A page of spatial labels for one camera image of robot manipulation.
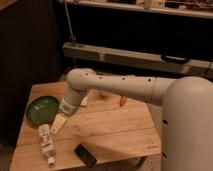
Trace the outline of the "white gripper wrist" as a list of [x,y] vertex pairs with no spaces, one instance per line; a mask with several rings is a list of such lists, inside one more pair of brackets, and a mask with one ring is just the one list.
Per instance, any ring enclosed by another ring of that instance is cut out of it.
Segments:
[[81,102],[79,100],[71,99],[66,100],[62,99],[59,105],[59,109],[62,113],[56,115],[55,120],[51,127],[51,133],[57,134],[58,131],[66,123],[68,117],[72,116],[80,107]]

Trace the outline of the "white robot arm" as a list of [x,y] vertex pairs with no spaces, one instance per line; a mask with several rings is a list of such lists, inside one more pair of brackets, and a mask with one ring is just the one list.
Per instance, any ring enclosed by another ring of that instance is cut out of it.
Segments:
[[161,171],[213,171],[213,82],[198,76],[179,79],[99,75],[90,68],[68,72],[59,103],[74,115],[92,89],[123,95],[162,108]]

